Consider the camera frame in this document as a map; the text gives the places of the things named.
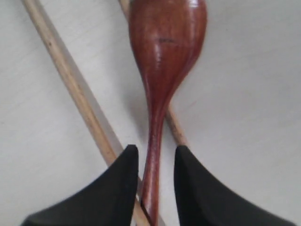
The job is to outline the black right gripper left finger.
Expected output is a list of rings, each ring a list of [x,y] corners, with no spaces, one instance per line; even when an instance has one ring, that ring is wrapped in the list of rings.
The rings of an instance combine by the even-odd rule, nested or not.
[[[138,183],[138,149],[128,145],[95,181],[73,196],[29,215],[24,226],[129,226]]]

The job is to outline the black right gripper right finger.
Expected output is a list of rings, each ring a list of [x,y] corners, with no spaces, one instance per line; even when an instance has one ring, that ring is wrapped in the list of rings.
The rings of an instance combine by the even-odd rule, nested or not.
[[[182,226],[292,226],[215,178],[185,145],[175,151],[174,192]]]

